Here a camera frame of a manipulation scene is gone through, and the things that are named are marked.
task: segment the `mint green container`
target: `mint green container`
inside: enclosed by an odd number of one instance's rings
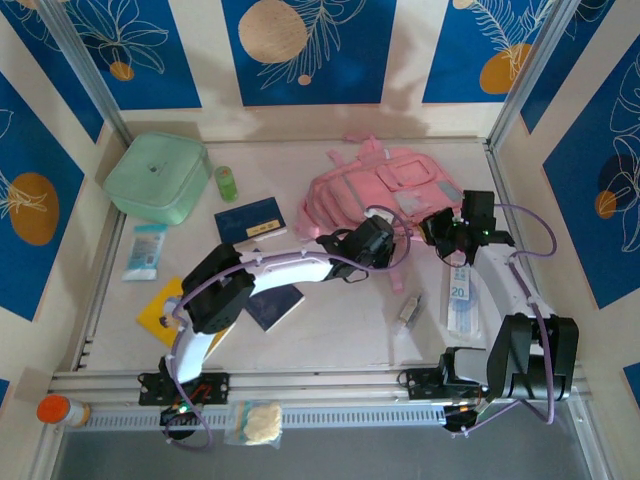
[[[104,190],[127,215],[177,225],[195,207],[212,171],[202,143],[167,133],[143,133],[109,174]]]

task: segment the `blue passport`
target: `blue passport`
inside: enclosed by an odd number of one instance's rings
[[[286,227],[275,197],[214,215],[220,240],[236,244]]]
[[[286,317],[304,300],[304,295],[294,285],[283,285],[256,293],[245,305],[245,310],[265,331]]]

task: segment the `white label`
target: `white label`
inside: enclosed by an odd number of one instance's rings
[[[449,291],[449,297],[457,300],[469,300],[469,276],[471,267],[464,265],[464,254],[458,252],[451,255],[450,263],[458,267],[451,269],[451,281],[449,283],[451,290]]]

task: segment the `small green tube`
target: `small green tube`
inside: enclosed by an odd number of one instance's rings
[[[214,172],[220,196],[225,202],[233,202],[238,198],[238,188],[236,181],[233,179],[231,169],[226,166],[216,168]]]

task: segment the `yellow card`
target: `yellow card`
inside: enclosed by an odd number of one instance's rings
[[[156,337],[168,348],[171,348],[173,341],[178,334],[178,322],[171,316],[172,307],[165,309],[165,304],[170,298],[179,299],[182,296],[182,279],[180,277],[172,278],[167,285],[160,290],[160,293],[154,297],[149,305],[138,315],[136,321],[151,335]],[[231,327],[225,328],[216,333],[211,340],[207,357],[216,348],[220,342],[226,337]]]

